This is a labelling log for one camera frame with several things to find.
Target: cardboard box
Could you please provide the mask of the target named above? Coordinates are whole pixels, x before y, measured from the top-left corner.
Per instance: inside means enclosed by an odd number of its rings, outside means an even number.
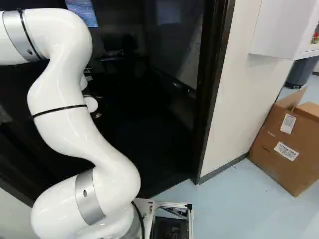
[[[249,152],[253,163],[295,197],[319,179],[319,106],[297,107],[306,90],[273,105]]]

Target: black cable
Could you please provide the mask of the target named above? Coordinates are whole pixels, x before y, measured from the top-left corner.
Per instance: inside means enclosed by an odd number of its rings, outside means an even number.
[[[141,223],[141,229],[142,229],[142,239],[145,239],[145,226],[144,226],[142,214],[134,202],[132,202],[132,205],[135,207],[136,211],[138,212],[140,223]]]

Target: white cabinet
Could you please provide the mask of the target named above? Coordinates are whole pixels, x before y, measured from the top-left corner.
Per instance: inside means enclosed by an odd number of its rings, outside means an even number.
[[[319,55],[319,0],[262,0],[250,53],[288,59]]]

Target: light blue floor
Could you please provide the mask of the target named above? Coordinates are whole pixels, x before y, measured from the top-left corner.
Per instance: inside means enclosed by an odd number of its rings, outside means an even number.
[[[194,205],[195,239],[318,239],[319,183],[294,198],[245,159],[200,186],[154,197]]]
[[[319,104],[319,76],[310,75],[305,86],[308,86],[308,89],[301,100],[301,104],[307,101]],[[283,87],[279,94],[278,100],[292,94],[295,91],[298,91],[298,89],[292,90],[288,87]]]

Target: door frame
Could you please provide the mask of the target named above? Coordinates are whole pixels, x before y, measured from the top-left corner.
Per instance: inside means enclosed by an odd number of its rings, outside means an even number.
[[[194,172],[199,183],[226,55],[235,0],[205,0],[193,131]]]

